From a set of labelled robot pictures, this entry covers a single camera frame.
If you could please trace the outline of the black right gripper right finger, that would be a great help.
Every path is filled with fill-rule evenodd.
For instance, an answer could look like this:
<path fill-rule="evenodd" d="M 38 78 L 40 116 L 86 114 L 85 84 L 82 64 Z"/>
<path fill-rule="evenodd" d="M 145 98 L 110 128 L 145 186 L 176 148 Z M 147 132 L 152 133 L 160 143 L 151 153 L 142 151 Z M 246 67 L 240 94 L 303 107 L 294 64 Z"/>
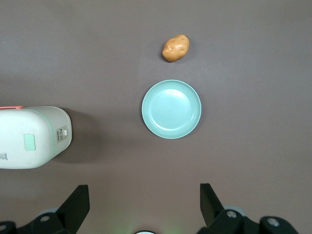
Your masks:
<path fill-rule="evenodd" d="M 234 209 L 225 209 L 209 183 L 200 184 L 200 210 L 206 226 L 199 234 L 259 233 L 259 224 Z"/>

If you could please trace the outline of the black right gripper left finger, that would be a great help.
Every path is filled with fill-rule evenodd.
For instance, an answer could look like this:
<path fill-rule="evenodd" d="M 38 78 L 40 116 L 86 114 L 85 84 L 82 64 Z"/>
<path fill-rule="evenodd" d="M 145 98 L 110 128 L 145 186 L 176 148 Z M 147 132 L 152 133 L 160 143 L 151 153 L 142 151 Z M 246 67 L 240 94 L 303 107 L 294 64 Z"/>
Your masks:
<path fill-rule="evenodd" d="M 76 234 L 90 210 L 89 189 L 79 185 L 54 212 L 25 225 L 28 234 Z"/>

